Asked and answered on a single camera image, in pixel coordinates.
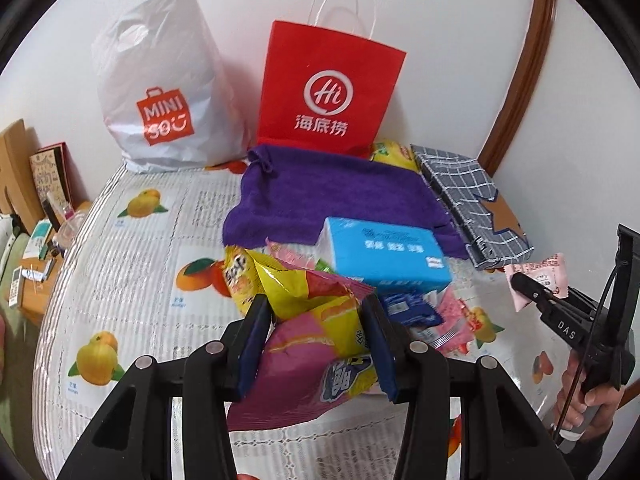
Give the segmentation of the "right hand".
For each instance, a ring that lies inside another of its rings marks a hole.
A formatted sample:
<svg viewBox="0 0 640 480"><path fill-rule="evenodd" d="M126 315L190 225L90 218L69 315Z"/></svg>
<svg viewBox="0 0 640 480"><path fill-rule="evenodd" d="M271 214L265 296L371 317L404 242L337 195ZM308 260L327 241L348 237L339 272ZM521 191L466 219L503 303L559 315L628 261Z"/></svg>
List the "right hand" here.
<svg viewBox="0 0 640 480"><path fill-rule="evenodd" d="M553 423L555 425L563 413L564 404L570 394L570 387L572 386L579 364L579 354L571 351L568 357L567 368L561 377L561 390L556 396L552 411ZM583 393L582 383L585 378L586 373L582 370L572 400L570 400L570 405L566 410L562 428L566 431L573 431L576 427L582 426L585 419L585 412L590 408L597 408L598 410L592 421L582 434L582 440L587 441L595 437L600 437L611 429L613 418L617 408L620 406L625 387L617 390L611 385L603 384Z"/></svg>

